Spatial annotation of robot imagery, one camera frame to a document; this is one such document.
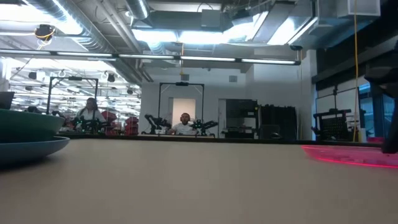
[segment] fluorescent light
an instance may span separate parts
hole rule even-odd
[[[301,35],[305,33],[309,28],[316,23],[318,20],[318,17],[314,17],[303,29],[301,29],[296,35],[294,35],[287,43],[288,44],[293,44]]]
[[[51,53],[43,50],[8,50],[0,49],[0,53],[4,54],[25,54],[25,55],[50,55]]]
[[[253,21],[255,21],[254,22],[254,26],[253,26],[253,30],[250,31],[250,33],[246,36],[246,41],[252,40],[254,38],[254,36],[259,31],[262,23],[266,19],[267,15],[268,15],[268,11],[263,12],[261,14],[256,14],[256,15],[253,16]]]
[[[60,56],[79,56],[79,57],[112,57],[112,54],[85,53],[85,52],[57,52]]]
[[[174,31],[159,30],[138,30],[133,29],[132,33],[137,40],[145,42],[176,42],[177,36]]]
[[[230,29],[224,31],[223,37],[225,42],[229,40],[242,40],[245,41],[247,34],[250,34],[253,30],[253,22],[247,22],[239,25],[235,25]]]
[[[163,60],[173,60],[174,56],[169,55],[119,55],[121,58],[140,58],[140,59],[163,59]]]
[[[206,60],[215,62],[234,62],[235,58],[217,58],[217,57],[192,57],[192,56],[181,56],[182,60]]]
[[[115,62],[116,58],[87,58],[87,60],[93,60],[93,61],[105,61],[105,62]]]
[[[267,63],[267,64],[278,64],[278,65],[295,65],[295,61],[287,60],[269,60],[269,59],[242,59],[245,63]]]
[[[179,40],[184,44],[220,44],[226,42],[221,32],[183,31]]]
[[[271,40],[268,41],[269,45],[284,45],[292,44],[301,35],[305,33],[311,26],[318,20],[314,17],[307,25],[304,22],[300,27],[296,28],[294,25],[294,20],[290,17],[276,30],[275,34],[272,36]]]
[[[271,37],[267,44],[284,45],[294,36],[294,34],[294,21],[291,18],[287,18],[285,22],[276,30],[275,34]]]

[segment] glass wall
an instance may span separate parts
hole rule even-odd
[[[359,105],[361,107],[361,128],[366,129],[367,137],[374,137],[373,98],[368,83],[359,87]]]
[[[380,91],[372,91],[367,83],[359,87],[359,105],[362,128],[366,128],[367,137],[386,138],[391,127],[394,99]]]
[[[394,99],[383,95],[383,121],[384,121],[384,135],[388,136],[388,131],[391,127],[392,114],[394,112]]]

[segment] metal frame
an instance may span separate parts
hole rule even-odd
[[[161,102],[161,94],[162,94],[162,85],[175,85],[175,86],[190,86],[196,85],[202,87],[202,94],[201,94],[201,120],[203,121],[203,108],[205,106],[205,84],[200,83],[184,83],[186,85],[179,85],[179,83],[159,83],[159,100],[157,104],[157,117],[160,116],[160,102]]]
[[[52,85],[52,80],[54,79],[59,79],[57,83]],[[98,79],[97,78],[81,78],[81,77],[50,77],[50,85],[49,85],[49,96],[47,98],[47,109],[45,111],[46,114],[50,114],[50,101],[51,101],[51,91],[52,88],[56,87],[60,81],[67,79],[67,80],[72,80],[72,81],[82,81],[82,80],[94,80],[95,81],[95,94],[94,94],[94,99],[97,100],[97,92],[98,92]]]
[[[299,60],[283,60],[274,58],[235,58],[235,57],[199,57],[186,55],[146,55],[146,54],[111,54],[111,53],[90,53],[90,52],[61,52],[51,50],[15,50],[0,49],[0,55],[4,57],[34,57],[50,59],[69,60],[103,60],[114,62],[120,58],[150,59],[150,60],[196,60],[202,62],[229,62],[229,63],[250,63],[269,65],[300,65]]]

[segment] black stand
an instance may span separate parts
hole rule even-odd
[[[162,94],[162,85],[176,85],[176,86],[190,86],[190,85],[198,85],[202,88],[201,93],[201,120],[203,120],[203,107],[205,103],[205,84],[198,83],[186,83],[186,82],[177,82],[177,83],[159,83],[159,101],[157,104],[157,117],[160,116],[160,102],[161,102],[161,94]]]

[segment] metal beam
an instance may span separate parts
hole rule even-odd
[[[56,52],[47,50],[13,50],[0,49],[0,56],[5,57],[30,57],[30,58],[79,58],[78,60],[102,60],[114,62],[122,58],[149,59],[149,60],[183,60],[202,62],[229,62],[229,63],[257,63],[271,65],[300,65],[298,60],[281,60],[273,58],[229,58],[229,57],[197,57],[185,55],[145,55],[145,54],[108,54],[88,52]]]
[[[374,59],[382,54],[388,53],[395,49],[398,42],[398,35],[390,38],[389,40],[361,53],[358,55],[358,63],[362,64],[368,60]],[[355,58],[350,58],[345,62],[335,66],[334,68],[328,69],[324,72],[319,73],[312,77],[312,83],[316,84],[326,78],[329,78],[337,73],[343,72],[347,69],[353,68],[355,66]]]

